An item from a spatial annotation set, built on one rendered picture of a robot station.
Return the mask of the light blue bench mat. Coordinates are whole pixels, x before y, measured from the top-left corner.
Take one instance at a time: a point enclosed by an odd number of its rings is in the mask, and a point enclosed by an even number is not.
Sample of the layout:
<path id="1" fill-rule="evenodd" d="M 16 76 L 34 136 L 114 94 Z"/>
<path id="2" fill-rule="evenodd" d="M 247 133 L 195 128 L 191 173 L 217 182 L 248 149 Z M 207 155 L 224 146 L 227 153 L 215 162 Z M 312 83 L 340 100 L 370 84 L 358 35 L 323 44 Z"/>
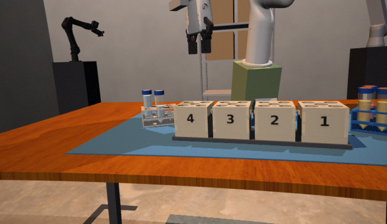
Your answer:
<path id="1" fill-rule="evenodd" d="M 387 167 L 387 136 L 350 131 L 347 150 L 333 148 L 176 141 L 174 125 L 143 128 L 142 113 L 65 155 L 193 157 L 315 162 Z"/>

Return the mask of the blue tube rack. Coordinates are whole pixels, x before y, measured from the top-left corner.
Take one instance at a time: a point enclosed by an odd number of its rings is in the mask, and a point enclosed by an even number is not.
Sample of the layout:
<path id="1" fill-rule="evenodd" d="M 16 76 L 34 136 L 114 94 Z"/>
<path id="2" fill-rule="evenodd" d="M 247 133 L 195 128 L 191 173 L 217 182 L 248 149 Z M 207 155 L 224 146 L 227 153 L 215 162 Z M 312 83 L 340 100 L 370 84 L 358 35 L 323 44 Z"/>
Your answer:
<path id="1" fill-rule="evenodd" d="M 378 135 L 385 135 L 387 136 L 387 129 L 384 131 L 380 131 L 377 126 L 380 127 L 387 127 L 387 124 L 384 123 L 376 123 L 375 122 L 375 116 L 373 119 L 370 119 L 369 122 L 366 121 L 358 121 L 357 120 L 357 112 L 363 112 L 363 113 L 374 113 L 374 114 L 385 114 L 387 115 L 387 112 L 377 112 L 376 106 L 374 108 L 371 108 L 370 111 L 363 111 L 363 110 L 357 110 L 357 107 L 351 110 L 351 127 L 350 131 L 357 131 L 357 132 L 364 132 L 364 133 L 371 133 L 371 134 L 378 134 Z M 362 129 L 359 124 L 368 125 L 365 129 Z"/>

